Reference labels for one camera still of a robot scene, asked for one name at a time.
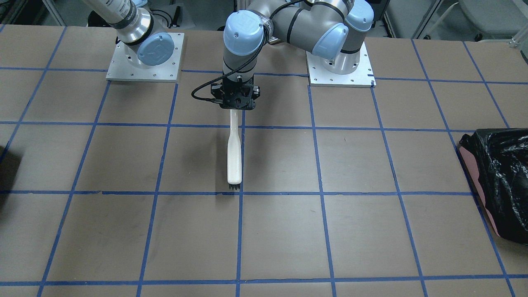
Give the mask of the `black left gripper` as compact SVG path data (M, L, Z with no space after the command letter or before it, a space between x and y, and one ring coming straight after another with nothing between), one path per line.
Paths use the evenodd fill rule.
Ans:
M223 109L253 110L260 94L260 87L253 84L253 78L246 82L224 78L221 83L211 85L213 103L219 104Z

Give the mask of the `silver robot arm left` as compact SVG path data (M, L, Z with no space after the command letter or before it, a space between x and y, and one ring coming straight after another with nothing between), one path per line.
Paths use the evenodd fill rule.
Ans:
M207 82L212 98L223 109L252 110L260 96L254 83L257 56L270 39L307 52L309 77L334 84L360 68L369 68L364 40L375 21L365 0L254 0L232 13L223 30L223 72Z

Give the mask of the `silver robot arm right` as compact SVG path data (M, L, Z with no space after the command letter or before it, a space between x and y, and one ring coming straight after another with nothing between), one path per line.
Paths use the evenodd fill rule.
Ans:
M153 14L132 0L85 0L112 28L117 37L148 66L166 62L174 52L174 41Z

